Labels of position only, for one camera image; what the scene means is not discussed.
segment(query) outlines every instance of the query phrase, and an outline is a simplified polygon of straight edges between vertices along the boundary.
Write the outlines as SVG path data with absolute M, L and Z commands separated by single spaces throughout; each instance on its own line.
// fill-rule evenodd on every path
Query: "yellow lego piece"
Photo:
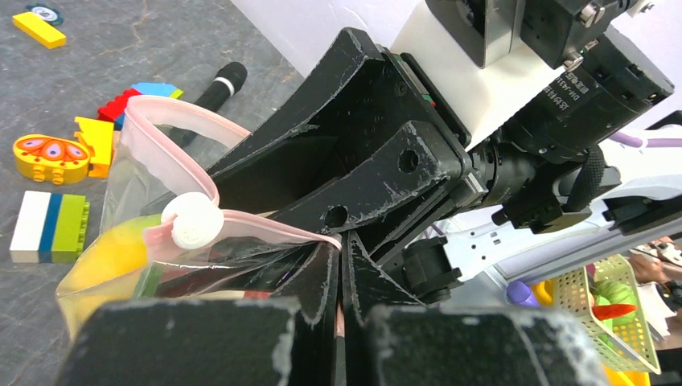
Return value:
M 12 146 L 18 172 L 41 183 L 77 183 L 88 176 L 90 154 L 80 143 L 28 134 Z
M 80 131 L 74 135 L 90 152 L 90 177 L 106 179 L 113 156 L 113 123 L 76 117 Z
M 63 33 L 33 12 L 16 14 L 12 17 L 12 22 L 18 29 L 26 32 L 31 38 L 38 40 L 49 49 L 66 44 L 66 36 Z
M 170 94 L 168 97 L 173 98 L 173 99 L 180 99 L 180 97 L 184 94 L 184 91 L 177 88 L 175 91 L 173 91 L 172 94 Z

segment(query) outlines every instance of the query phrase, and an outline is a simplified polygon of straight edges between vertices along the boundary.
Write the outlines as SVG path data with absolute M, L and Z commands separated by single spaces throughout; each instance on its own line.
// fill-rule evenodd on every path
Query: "white bag pull ring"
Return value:
M 193 191 L 172 199 L 161 213 L 161 221 L 173 216 L 173 241 L 182 249 L 198 249 L 210 244 L 223 230 L 224 216 L 204 193 Z

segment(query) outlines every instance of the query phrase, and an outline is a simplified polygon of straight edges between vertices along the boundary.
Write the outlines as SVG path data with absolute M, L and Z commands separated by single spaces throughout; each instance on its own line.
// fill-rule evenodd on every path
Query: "white lego brick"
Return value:
M 10 243 L 10 255 L 15 263 L 37 263 L 40 237 L 43 235 L 47 207 L 52 193 L 25 191 L 19 208 L 17 224 Z

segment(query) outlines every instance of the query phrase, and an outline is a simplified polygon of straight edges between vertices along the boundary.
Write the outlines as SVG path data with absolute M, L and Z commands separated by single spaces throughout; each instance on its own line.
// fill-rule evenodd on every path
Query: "carrot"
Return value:
M 608 306 L 593 306 L 592 314 L 601 321 L 627 315 L 634 310 L 637 310 L 637 306 L 633 304 L 609 304 Z

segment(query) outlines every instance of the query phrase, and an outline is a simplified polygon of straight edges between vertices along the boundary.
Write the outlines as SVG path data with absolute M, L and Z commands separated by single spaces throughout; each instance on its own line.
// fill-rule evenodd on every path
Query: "green lego brick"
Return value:
M 82 195 L 64 195 L 57 218 L 52 262 L 72 263 L 83 252 L 90 203 Z
M 133 299 L 153 298 L 162 276 L 163 267 L 161 265 L 152 264 L 145 267 L 133 291 Z

